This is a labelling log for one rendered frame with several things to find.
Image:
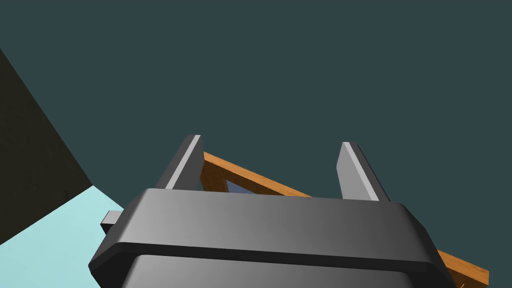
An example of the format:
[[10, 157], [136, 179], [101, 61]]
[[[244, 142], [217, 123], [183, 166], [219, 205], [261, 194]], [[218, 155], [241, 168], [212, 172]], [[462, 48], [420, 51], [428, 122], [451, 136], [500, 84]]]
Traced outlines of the wooden framed picture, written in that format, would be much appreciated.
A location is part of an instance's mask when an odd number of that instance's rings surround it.
[[[200, 174], [200, 181], [206, 191], [227, 193], [230, 191], [228, 182], [231, 182], [255, 194], [310, 197], [305, 193], [220, 159], [208, 152], [204, 153], [204, 164]], [[438, 253], [448, 269], [456, 288], [488, 288], [488, 270], [441, 250]]]

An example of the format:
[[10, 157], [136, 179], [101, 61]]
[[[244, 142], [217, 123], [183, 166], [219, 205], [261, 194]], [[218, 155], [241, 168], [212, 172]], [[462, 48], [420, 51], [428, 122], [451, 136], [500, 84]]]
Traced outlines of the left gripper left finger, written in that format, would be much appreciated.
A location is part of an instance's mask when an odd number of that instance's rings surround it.
[[157, 189], [195, 191], [204, 165], [200, 135], [187, 136], [156, 184]]

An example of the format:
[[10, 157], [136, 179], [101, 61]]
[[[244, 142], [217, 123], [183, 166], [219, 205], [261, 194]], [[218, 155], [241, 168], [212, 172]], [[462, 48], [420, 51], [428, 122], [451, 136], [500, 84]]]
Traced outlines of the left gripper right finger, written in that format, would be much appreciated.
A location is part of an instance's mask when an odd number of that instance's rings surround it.
[[336, 172], [343, 199], [381, 202], [390, 200], [357, 143], [342, 142]]

